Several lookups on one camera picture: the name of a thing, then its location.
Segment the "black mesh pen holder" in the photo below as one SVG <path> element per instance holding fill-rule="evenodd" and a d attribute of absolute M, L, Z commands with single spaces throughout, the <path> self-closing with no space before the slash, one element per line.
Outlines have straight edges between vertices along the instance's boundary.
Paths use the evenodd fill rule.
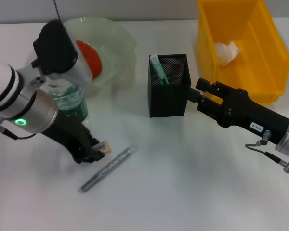
<path fill-rule="evenodd" d="M 191 86 L 186 54 L 158 55 L 169 84 L 161 84 L 149 60 L 150 117 L 183 116 Z"/>

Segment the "glittery pen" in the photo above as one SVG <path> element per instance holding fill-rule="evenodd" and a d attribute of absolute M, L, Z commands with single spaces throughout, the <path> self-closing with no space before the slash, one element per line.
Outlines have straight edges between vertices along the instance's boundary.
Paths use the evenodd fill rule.
<path fill-rule="evenodd" d="M 121 152 L 112 162 L 106 165 L 103 169 L 98 171 L 87 183 L 85 183 L 81 190 L 85 193 L 95 184 L 100 182 L 105 176 L 107 176 L 112 170 L 114 170 L 118 165 L 120 165 L 130 154 L 134 151 L 133 147 L 128 147 L 123 152 Z"/>

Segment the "cable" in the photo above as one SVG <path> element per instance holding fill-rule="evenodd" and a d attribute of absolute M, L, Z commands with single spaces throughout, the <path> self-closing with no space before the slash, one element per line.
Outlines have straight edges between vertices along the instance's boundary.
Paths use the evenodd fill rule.
<path fill-rule="evenodd" d="M 18 137 L 19 140 L 25 140 L 25 139 L 29 139 L 31 137 L 34 137 L 36 134 L 32 134 L 31 136 L 25 136 L 25 137 Z"/>
<path fill-rule="evenodd" d="M 0 132 L 3 134 L 3 135 L 6 135 L 10 138 L 12 138 L 13 140 L 25 140 L 25 139 L 29 139 L 31 137 L 34 137 L 36 134 L 32 134 L 30 136 L 25 136 L 25 137 L 18 137 L 16 136 L 14 133 L 12 133 L 11 131 L 9 131 L 8 129 L 6 129 L 4 126 L 1 126 L 0 125 Z"/>
<path fill-rule="evenodd" d="M 259 153 L 262 153 L 262 154 L 265 154 L 264 151 L 261 151 L 259 149 L 256 149 L 256 148 L 251 148 L 251 147 L 258 147 L 259 145 L 256 145 L 256 144 L 245 144 L 245 147 L 250 149 L 250 150 L 253 150 L 253 151 L 256 151 L 256 152 L 259 152 Z"/>
<path fill-rule="evenodd" d="M 245 144 L 245 147 L 250 149 L 250 150 L 253 150 L 253 151 L 256 151 L 256 152 L 259 152 L 259 153 L 262 153 L 263 155 L 265 155 L 266 157 L 270 158 L 271 160 L 273 160 L 274 162 L 280 164 L 281 166 L 285 167 L 287 165 L 287 163 L 282 160 L 281 158 L 269 153 L 269 152 L 264 152 L 264 151 L 261 151 L 259 149 L 256 149 L 256 148 L 251 148 L 251 147 L 259 147 L 261 146 L 261 144 L 259 145 L 260 143 L 256 143 L 256 144 Z"/>
<path fill-rule="evenodd" d="M 61 22 L 60 15 L 59 15 L 59 11 L 58 11 L 58 7 L 57 7 L 57 3 L 56 3 L 56 0 L 53 0 L 53 3 L 54 3 L 54 7 L 56 8 L 56 12 L 57 12 L 58 20 L 59 20 L 59 22 Z"/>

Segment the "plastic water bottle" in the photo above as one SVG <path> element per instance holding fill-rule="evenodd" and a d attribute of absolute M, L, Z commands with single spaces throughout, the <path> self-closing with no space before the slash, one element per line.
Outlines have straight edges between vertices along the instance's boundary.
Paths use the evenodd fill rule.
<path fill-rule="evenodd" d="M 56 101 L 61 114 L 72 117 L 82 123 L 88 122 L 88 107 L 81 87 L 64 79 L 47 79 L 42 90 Z"/>

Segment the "red ball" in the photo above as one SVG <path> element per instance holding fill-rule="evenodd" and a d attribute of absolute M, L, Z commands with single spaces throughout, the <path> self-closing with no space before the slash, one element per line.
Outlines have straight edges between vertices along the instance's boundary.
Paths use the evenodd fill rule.
<path fill-rule="evenodd" d="M 89 68 L 92 71 L 92 79 L 97 78 L 102 72 L 102 61 L 97 51 L 90 45 L 84 43 L 83 41 L 76 41 L 82 56 L 87 61 Z"/>

